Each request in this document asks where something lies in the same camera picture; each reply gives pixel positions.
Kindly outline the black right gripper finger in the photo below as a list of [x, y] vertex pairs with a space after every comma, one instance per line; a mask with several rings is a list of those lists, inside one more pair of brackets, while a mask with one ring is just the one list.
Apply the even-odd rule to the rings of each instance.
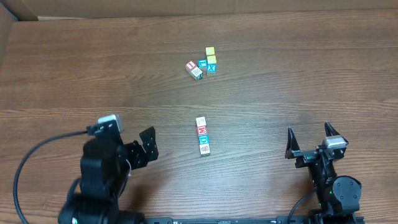
[[325, 121], [324, 126], [327, 137], [340, 135], [339, 132], [328, 121]]
[[285, 150], [285, 158], [286, 159], [294, 159], [300, 154], [300, 147], [295, 138], [295, 134], [291, 127], [287, 130], [288, 133], [288, 140], [287, 140], [287, 147]]

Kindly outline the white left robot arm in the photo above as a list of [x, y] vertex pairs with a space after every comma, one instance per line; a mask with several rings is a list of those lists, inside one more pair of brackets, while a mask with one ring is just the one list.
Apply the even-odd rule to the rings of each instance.
[[143, 213], [122, 211], [119, 198], [124, 192], [129, 174], [157, 160], [159, 151], [155, 129], [149, 127], [137, 141], [123, 143], [115, 121], [87, 127], [93, 136], [83, 146], [80, 160], [81, 177], [74, 181], [62, 207], [61, 224], [143, 224]]

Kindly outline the wooden block green side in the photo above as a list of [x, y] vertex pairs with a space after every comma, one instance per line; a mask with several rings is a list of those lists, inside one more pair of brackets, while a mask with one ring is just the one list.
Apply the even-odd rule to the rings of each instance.
[[209, 144], [201, 144], [200, 145], [200, 154], [201, 156], [209, 156], [210, 152], [210, 145]]

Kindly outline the red letter M block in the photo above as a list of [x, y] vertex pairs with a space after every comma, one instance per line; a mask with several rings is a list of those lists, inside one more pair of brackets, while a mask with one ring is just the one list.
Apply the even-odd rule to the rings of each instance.
[[208, 134], [208, 128], [207, 128], [207, 126], [206, 126], [206, 125], [204, 125], [204, 126], [198, 126], [198, 127], [197, 127], [197, 134], [198, 134], [199, 136]]

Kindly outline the blue letter D block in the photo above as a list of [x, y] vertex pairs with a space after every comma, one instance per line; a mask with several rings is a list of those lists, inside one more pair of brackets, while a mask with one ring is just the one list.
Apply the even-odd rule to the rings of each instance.
[[199, 144], [200, 145], [202, 145], [202, 144], [209, 144], [209, 135], [207, 135], [207, 134], [204, 134], [204, 135], [201, 135], [201, 136], [199, 136], [198, 137], [198, 139], [199, 139]]

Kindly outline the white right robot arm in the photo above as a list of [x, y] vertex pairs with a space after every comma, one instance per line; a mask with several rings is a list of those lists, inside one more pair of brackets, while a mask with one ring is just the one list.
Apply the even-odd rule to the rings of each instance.
[[[349, 142], [329, 122], [324, 126], [326, 137], [313, 151], [301, 151], [293, 129], [287, 130], [285, 158], [295, 159], [296, 168], [308, 169], [313, 190], [296, 202], [284, 223], [364, 223], [363, 217], [355, 215], [360, 209], [360, 181], [348, 175], [338, 176], [333, 165], [344, 158]], [[310, 210], [304, 218], [295, 216], [297, 207], [313, 194], [317, 196], [320, 208]]]

